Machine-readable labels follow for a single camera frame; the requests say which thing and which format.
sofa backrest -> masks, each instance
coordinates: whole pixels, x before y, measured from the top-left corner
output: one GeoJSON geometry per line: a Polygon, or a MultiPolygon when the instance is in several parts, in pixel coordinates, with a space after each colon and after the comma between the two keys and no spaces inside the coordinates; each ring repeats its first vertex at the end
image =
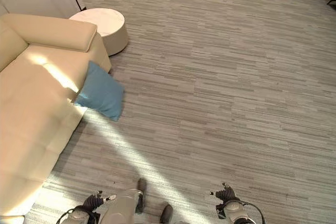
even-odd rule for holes
{"type": "Polygon", "coordinates": [[[0,19],[0,71],[21,54],[28,44],[0,19]]]}

cream sofa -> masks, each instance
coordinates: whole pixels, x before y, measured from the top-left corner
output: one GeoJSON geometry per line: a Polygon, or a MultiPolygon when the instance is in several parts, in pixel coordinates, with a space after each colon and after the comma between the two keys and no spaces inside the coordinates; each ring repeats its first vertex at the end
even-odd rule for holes
{"type": "Polygon", "coordinates": [[[78,125],[71,102],[89,60],[111,68],[97,27],[22,14],[0,17],[0,218],[22,216],[78,125]]]}

blue pillow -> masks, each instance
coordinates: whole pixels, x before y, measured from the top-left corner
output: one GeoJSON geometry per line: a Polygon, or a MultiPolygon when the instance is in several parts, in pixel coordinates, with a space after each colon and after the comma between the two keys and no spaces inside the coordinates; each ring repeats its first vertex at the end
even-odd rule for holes
{"type": "Polygon", "coordinates": [[[77,96],[75,104],[95,109],[117,121],[122,111],[123,92],[122,85],[90,61],[84,86],[77,96]]]}

white ottoman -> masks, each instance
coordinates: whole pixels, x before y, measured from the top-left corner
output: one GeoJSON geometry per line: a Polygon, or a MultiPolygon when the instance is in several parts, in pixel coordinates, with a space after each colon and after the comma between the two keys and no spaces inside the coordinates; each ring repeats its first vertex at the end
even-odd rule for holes
{"type": "Polygon", "coordinates": [[[86,21],[98,26],[107,54],[114,55],[125,48],[128,34],[124,16],[113,9],[94,8],[74,14],[70,19],[86,21]]]}

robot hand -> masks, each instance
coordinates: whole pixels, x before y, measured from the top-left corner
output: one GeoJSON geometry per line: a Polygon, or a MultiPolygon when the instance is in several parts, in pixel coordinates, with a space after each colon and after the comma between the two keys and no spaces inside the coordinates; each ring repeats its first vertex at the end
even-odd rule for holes
{"type": "Polygon", "coordinates": [[[245,205],[251,205],[260,212],[263,222],[262,224],[266,224],[263,213],[257,206],[241,201],[237,198],[235,192],[228,184],[223,183],[223,186],[224,190],[217,191],[215,193],[216,198],[223,201],[222,204],[216,206],[219,219],[228,219],[229,224],[256,224],[251,218],[249,218],[246,210],[244,209],[245,205]]]}

